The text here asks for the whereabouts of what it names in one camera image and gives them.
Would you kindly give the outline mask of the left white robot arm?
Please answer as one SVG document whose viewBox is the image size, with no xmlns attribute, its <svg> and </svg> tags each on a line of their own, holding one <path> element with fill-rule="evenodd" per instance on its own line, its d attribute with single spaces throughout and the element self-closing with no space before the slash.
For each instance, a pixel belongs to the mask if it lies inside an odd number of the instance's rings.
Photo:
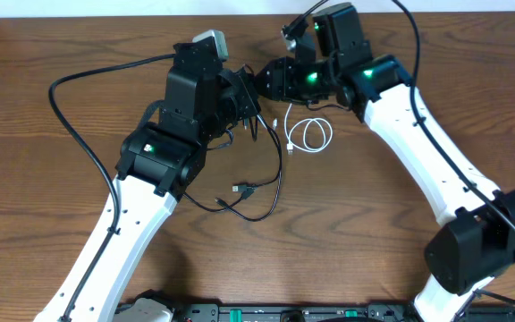
<svg viewBox="0 0 515 322">
<path fill-rule="evenodd" d="M 64 128 L 95 162 L 109 190 L 80 255 L 38 321 L 111 321 L 146 248 L 203 169 L 209 143 L 258 114 L 244 71 L 224 68 L 227 47 L 215 36 L 178 43 L 165 98 L 153 102 L 123 141 L 110 176 L 56 103 Z"/>
</svg>

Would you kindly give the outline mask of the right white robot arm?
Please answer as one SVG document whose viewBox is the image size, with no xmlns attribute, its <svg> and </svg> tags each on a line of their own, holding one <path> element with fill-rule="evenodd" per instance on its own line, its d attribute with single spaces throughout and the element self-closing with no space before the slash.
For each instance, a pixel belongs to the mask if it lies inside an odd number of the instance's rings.
<svg viewBox="0 0 515 322">
<path fill-rule="evenodd" d="M 374 56 L 356 8 L 315 4 L 282 29 L 288 55 L 256 78 L 258 93 L 290 105 L 335 98 L 400 159 L 439 224 L 424 251 L 430 277 L 407 321 L 514 321 L 515 300 L 475 306 L 515 264 L 515 190 L 504 192 L 460 152 L 392 55 Z"/>
</svg>

